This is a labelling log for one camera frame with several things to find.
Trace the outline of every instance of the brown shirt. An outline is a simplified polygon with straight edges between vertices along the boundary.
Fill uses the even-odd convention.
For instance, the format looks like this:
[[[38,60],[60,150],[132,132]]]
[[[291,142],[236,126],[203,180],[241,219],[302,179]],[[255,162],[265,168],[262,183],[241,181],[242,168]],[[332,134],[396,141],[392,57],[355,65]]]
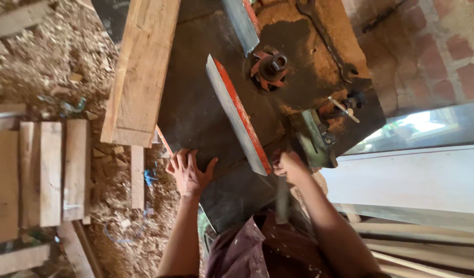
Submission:
[[[337,277],[316,240],[291,224],[276,224],[272,211],[222,233],[211,246],[206,266],[206,278]]]

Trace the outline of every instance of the wooden plank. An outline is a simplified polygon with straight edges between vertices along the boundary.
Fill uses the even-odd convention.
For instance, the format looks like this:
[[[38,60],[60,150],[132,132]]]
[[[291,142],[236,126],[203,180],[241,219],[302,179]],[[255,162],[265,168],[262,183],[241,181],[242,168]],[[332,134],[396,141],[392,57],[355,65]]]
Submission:
[[[0,129],[14,129],[16,128],[16,118],[0,118]]]
[[[89,121],[67,120],[64,169],[64,221],[84,218],[84,206],[91,177]]]
[[[19,236],[18,136],[0,131],[0,243]]]
[[[59,226],[62,209],[61,123],[41,124],[40,161],[40,226]]]
[[[405,278],[439,278],[438,275],[395,264],[386,260],[377,259],[381,271]]]
[[[474,270],[474,247],[363,239],[369,249],[434,264]]]
[[[91,216],[89,215],[89,212],[91,210],[91,197],[93,195],[94,187],[95,185],[90,178],[86,185],[86,194],[85,194],[85,200],[84,200],[84,216],[83,216],[83,221],[82,221],[84,225],[91,224]]]
[[[342,204],[341,206],[343,209],[355,211],[351,204]],[[345,212],[345,214],[347,214],[347,218],[349,219],[350,223],[359,223],[361,221],[361,217],[357,213]]]
[[[180,0],[132,0],[101,141],[151,147]]]
[[[348,156],[323,168],[334,203],[474,213],[474,145]]]
[[[455,272],[452,272],[452,271],[447,271],[447,270],[442,270],[442,269],[439,269],[439,268],[429,267],[429,266],[426,266],[426,265],[423,265],[423,264],[409,262],[409,261],[406,261],[406,260],[402,260],[402,259],[399,259],[399,258],[395,258],[395,257],[389,256],[389,255],[381,254],[381,253],[374,252],[374,251],[371,251],[371,253],[376,259],[386,260],[386,261],[389,261],[389,262],[392,262],[392,263],[395,263],[395,264],[398,264],[398,265],[401,265],[401,266],[410,267],[410,268],[420,270],[420,271],[423,271],[423,272],[426,272],[426,273],[429,273],[429,274],[432,274],[432,275],[436,275],[436,276],[439,276],[439,277],[443,277],[443,278],[469,278],[469,277],[473,277],[473,276],[470,276],[470,275],[455,273]]]
[[[1,254],[0,275],[42,266],[49,257],[49,244]]]
[[[0,16],[0,37],[9,36],[43,21],[53,10],[48,1],[24,6]]]
[[[144,148],[131,147],[131,195],[132,208],[144,209]]]
[[[474,238],[473,232],[438,228],[438,227],[432,227],[432,226],[427,226],[427,225],[377,224],[377,223],[351,223],[350,225],[356,231],[371,232],[371,233],[383,231],[383,232],[403,232],[403,233],[418,233],[418,234],[440,234],[442,236],[450,236],[450,237]]]
[[[101,278],[103,271],[80,221],[63,222],[57,229],[77,278]]]
[[[355,211],[345,211],[340,204],[333,205],[342,212],[355,212],[371,217],[474,233],[474,214],[472,213],[356,204],[352,205]]]
[[[416,224],[351,224],[361,237],[388,236],[395,240],[439,241],[442,243],[473,244],[474,233]]]
[[[21,226],[40,225],[40,124],[21,122]]]
[[[26,115],[26,104],[0,104],[0,118]]]

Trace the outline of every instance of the brick wall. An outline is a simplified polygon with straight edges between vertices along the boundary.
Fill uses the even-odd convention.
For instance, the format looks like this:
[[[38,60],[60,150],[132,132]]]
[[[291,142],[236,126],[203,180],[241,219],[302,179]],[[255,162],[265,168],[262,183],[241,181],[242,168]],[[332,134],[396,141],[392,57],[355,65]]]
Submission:
[[[387,116],[474,101],[474,0],[343,0]]]

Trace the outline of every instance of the dirt floor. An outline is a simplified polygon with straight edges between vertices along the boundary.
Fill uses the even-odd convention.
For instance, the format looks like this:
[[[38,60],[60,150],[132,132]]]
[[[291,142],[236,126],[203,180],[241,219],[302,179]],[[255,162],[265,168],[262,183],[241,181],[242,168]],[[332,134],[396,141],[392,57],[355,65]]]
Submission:
[[[0,9],[10,11],[34,2],[0,1]],[[154,169],[158,181],[146,192],[146,208],[153,208],[153,213],[143,216],[143,211],[130,209],[130,167],[117,166],[117,158],[129,165],[130,149],[124,147],[123,153],[115,154],[115,145],[100,143],[118,46],[93,11],[74,0],[59,0],[53,8],[55,12],[41,24],[0,39],[0,103],[27,103],[29,117],[24,120],[63,121],[63,101],[77,105],[81,97],[86,99],[84,111],[67,118],[88,118],[86,111],[97,115],[91,121],[92,148],[105,154],[96,158],[101,167],[92,168],[92,224],[86,226],[87,232],[107,277],[152,277],[179,200],[175,184],[164,171],[166,159],[159,158],[165,150],[154,145],[146,151],[146,169]],[[68,79],[71,73],[83,79],[73,83]],[[60,273],[54,277],[73,276],[64,267],[63,254],[55,259],[62,263],[56,264]]]

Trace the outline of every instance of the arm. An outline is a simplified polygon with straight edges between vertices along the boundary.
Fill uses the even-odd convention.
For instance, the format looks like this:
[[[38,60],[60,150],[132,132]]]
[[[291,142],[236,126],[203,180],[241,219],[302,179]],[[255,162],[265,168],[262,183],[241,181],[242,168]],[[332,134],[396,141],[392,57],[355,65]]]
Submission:
[[[196,153],[197,150],[189,152],[188,149],[181,149],[175,152],[166,168],[175,177],[181,198],[172,234],[158,266],[157,277],[199,275],[197,208],[201,193],[213,178],[213,169],[218,159],[214,158],[206,173],[203,173],[197,169]]]
[[[380,268],[356,231],[336,211],[295,152],[282,153],[275,173],[302,193],[318,244],[342,278],[362,278]]]

